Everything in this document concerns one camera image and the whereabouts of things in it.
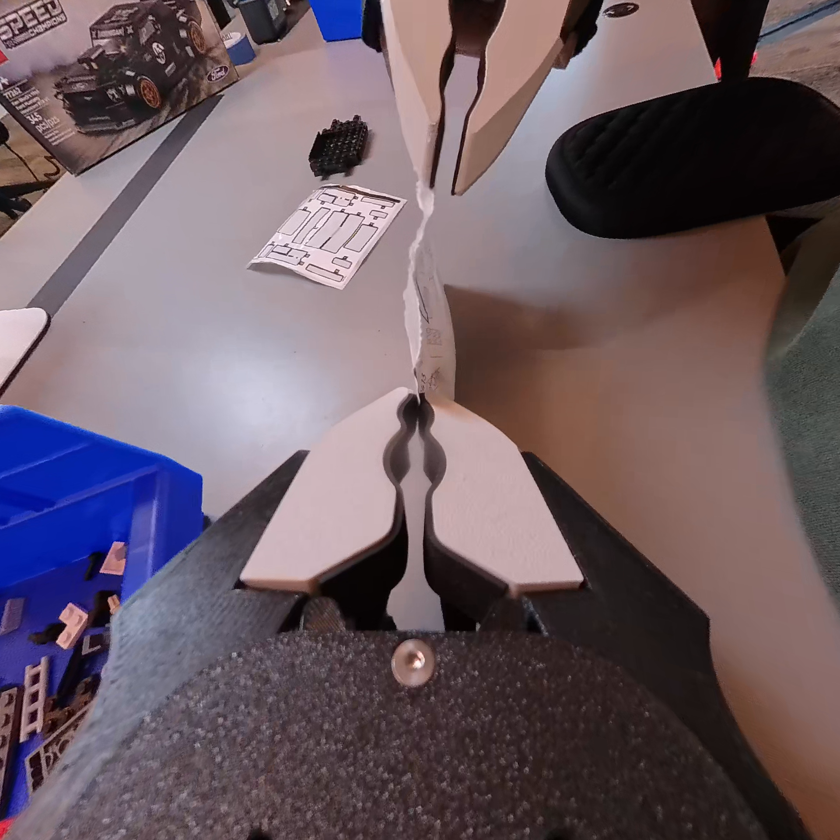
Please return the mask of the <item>black lego car chassis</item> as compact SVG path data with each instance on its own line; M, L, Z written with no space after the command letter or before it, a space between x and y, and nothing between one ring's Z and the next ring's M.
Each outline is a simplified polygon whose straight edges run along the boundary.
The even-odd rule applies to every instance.
M311 173L318 178L346 174L358 166L365 154L369 127L359 114L352 119L334 119L319 131L308 156Z

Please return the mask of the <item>pile of loose lego pieces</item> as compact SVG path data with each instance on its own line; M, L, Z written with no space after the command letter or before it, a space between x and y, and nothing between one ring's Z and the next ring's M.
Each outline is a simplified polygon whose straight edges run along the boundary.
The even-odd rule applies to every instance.
M127 545L2 589L2 819L23 811L98 695Z

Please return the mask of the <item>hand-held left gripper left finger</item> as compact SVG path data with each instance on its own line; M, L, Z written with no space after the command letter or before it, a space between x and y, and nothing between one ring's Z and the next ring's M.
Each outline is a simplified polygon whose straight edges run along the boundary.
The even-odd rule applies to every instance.
M259 591L314 594L395 537L417 395L397 387L309 451L240 574Z

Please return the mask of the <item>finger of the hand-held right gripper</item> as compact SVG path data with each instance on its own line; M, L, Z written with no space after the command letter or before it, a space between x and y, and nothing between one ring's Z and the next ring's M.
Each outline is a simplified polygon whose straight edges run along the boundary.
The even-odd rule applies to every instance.
M571 1L506 1L479 63L452 193L464 195L504 150L572 30Z
M402 136L420 183L433 189L455 60L449 1L383 1L385 53Z

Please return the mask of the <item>dark green container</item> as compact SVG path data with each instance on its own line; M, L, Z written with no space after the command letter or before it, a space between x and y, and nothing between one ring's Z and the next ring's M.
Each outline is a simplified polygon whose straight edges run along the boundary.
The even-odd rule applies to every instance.
M288 30L285 1L231 1L240 13L251 40L258 46L283 38Z

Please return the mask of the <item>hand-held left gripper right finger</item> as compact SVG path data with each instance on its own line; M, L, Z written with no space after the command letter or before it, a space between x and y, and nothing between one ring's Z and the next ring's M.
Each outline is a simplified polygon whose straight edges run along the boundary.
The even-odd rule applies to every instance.
M441 395L423 399L423 560L440 597L573 591L584 574L519 447Z

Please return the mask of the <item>black lego set box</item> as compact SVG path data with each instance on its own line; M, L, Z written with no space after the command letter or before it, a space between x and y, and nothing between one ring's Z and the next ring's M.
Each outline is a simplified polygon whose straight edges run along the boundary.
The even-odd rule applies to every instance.
M78 175L238 80L198 1L2 1L2 108Z

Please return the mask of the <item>white printed paper bag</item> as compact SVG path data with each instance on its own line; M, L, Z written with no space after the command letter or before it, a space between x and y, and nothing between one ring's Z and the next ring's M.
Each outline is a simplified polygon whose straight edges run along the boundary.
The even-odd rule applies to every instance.
M425 141L411 121L401 118L402 136L416 176L416 203L421 220L407 253L403 293L404 326L415 381L415 392L455 399L455 332L444 285L439 279L428 226L434 213L431 166Z

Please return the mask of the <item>person's green garment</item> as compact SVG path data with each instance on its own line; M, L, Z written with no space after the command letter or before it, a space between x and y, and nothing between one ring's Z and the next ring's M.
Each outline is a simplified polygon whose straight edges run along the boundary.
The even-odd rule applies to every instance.
M839 608L839 218L784 252L785 286L764 356L764 383L794 503L816 567Z

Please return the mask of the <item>white sticker sheet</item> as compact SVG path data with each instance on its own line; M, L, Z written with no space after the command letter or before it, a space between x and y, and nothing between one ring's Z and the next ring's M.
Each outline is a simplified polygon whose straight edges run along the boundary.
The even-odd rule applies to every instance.
M295 209L248 268L344 289L405 204L367 187L328 183Z

